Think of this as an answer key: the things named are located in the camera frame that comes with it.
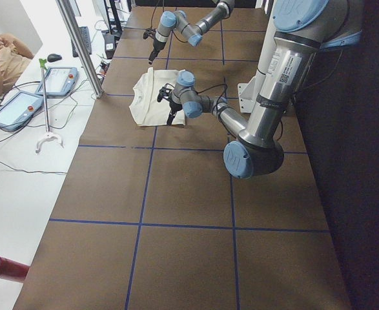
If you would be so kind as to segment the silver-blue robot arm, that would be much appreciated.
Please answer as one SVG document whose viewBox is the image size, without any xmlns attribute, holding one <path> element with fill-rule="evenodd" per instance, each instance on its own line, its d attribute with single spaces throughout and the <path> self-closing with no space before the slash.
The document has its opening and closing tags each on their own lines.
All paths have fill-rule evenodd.
<svg viewBox="0 0 379 310">
<path fill-rule="evenodd" d="M 293 95 L 300 89 L 318 52 L 353 46 L 362 33 L 363 1 L 275 1 L 252 79 L 254 103 L 248 119 L 223 98 L 200 95 L 189 71 L 178 74 L 173 88 L 157 92 L 168 101 L 171 124 L 179 111 L 188 118 L 204 112 L 215 115 L 233 135 L 223 160 L 239 179 L 270 174 L 283 163 L 282 146 L 274 133 Z"/>
<path fill-rule="evenodd" d="M 143 36 L 144 39 L 148 37 L 153 39 L 153 49 L 148 60 L 149 64 L 151 65 L 158 54 L 165 48 L 169 36 L 174 30 L 177 30 L 191 46 L 196 47 L 214 25 L 230 17 L 234 10 L 235 1 L 214 1 L 214 3 L 216 3 L 216 7 L 194 24 L 189 23 L 186 13 L 182 10 L 164 11 L 157 29 L 146 29 Z"/>
</svg>

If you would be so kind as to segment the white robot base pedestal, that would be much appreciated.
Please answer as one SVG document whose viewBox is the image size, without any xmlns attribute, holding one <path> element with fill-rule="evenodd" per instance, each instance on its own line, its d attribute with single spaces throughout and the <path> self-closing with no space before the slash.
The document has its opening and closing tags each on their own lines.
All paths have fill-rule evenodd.
<svg viewBox="0 0 379 310">
<path fill-rule="evenodd" d="M 255 76 L 251 78 L 248 83 L 238 84 L 238 99 L 240 104 L 240 110 L 242 113 L 251 113 L 256 98 L 263 86 L 272 55 L 276 50 L 276 44 L 274 42 L 274 33 L 276 27 L 274 25 L 272 13 L 277 1 L 263 1 L 262 8 L 267 16 L 269 16 L 267 29 L 265 32 L 265 38 L 263 40 L 263 46 L 261 49 L 260 58 Z"/>
</svg>

